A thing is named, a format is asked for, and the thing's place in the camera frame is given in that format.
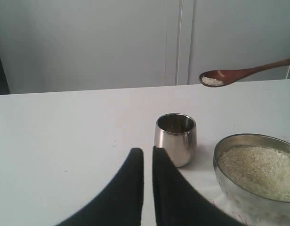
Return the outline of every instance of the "bowl rim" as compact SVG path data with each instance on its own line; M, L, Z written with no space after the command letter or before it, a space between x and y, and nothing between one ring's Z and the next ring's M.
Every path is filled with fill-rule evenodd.
M238 133L238 134L233 134L233 135L229 135L229 136L227 136L227 137L225 137L225 138L223 138L223 139L221 139L217 144L216 144L216 146L215 146L215 148L214 148L214 153L213 153L213 161L214 161L214 163L216 164L216 166L219 168L219 170L220 170L220 172L231 182L231 183L233 183L233 184L235 184L236 186L238 186L239 188L241 188L242 190L244 190L244 191L246 191L246 192L248 192L248 193L251 193L251 194L253 194L253 195L255 195L255 196L258 196L258 197L260 197L260 198L263 198L263 199L267 199L267 200L271 200L271 201L274 201L274 202L281 202L281 203L290 203L290 201L281 201L281 200L276 200L276 199L270 199L270 198L267 198L267 197L264 197L264 196L261 196L261 195L259 195L259 194L256 194L256 193L253 193L253 192L251 192L251 191L249 191L249 190L247 190L247 189L245 189L245 188L243 188L243 187L241 187L240 185L238 185L237 183L235 183L234 181L232 181L223 171L222 171L222 169L221 169L221 167L219 166L219 164L218 164L218 162L217 162L217 160L216 160L216 152L217 152L217 150L219 149L219 146L220 146L220 144L224 141L224 140L226 140L226 139L229 139L229 138L231 138L231 137L236 137L236 136L259 136L259 137L266 137L266 138L270 138L270 139L274 139L274 140L277 140L277 141L280 141L280 142L283 142L283 143L285 143L285 144L287 144L287 145L289 145L290 146L290 143L289 142L286 142L286 141L284 141L284 140L281 140L281 139L278 139L278 138L275 138L275 137L271 137L271 136L267 136L267 135L263 135L263 134L256 134L256 133Z

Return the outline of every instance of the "table surface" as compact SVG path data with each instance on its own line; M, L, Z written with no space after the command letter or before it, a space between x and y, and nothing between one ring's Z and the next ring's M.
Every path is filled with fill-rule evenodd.
M267 225L233 211L216 183L213 149L236 133L290 140L290 80L0 96L0 226L63 221L107 185L132 147L145 158L142 225L155 225L154 127L172 112L197 123L197 154L183 176L239 221Z

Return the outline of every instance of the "uncooked rice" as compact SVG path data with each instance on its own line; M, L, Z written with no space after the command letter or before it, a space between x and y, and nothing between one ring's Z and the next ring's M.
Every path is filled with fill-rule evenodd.
M266 147L240 146L224 152L218 165L242 188L290 202L290 154Z
M202 82L210 85L210 86L222 86L224 84L223 81L217 80L217 79L213 79L213 78L209 78L209 77L205 77L203 76L201 78Z

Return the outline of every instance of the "spoon handle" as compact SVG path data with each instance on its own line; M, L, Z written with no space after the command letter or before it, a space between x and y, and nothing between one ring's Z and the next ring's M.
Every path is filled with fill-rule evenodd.
M268 69L272 69L272 68L276 68L276 67L282 67L282 66L288 66L288 65L290 65L290 58L285 59L285 60L281 60L281 61L277 61L277 62L274 62L274 63L258 66L258 67L249 68L249 69L247 69L248 73L247 73L246 76L249 76L251 74L255 74L257 72L265 71L265 70L268 70Z

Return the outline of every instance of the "cabinet door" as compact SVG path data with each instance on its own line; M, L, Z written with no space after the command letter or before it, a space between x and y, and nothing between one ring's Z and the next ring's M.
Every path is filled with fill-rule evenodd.
M290 57L290 0L197 0L190 84L216 69L243 69ZM288 67L246 78L285 79Z
M0 0L11 93L175 85L179 0Z

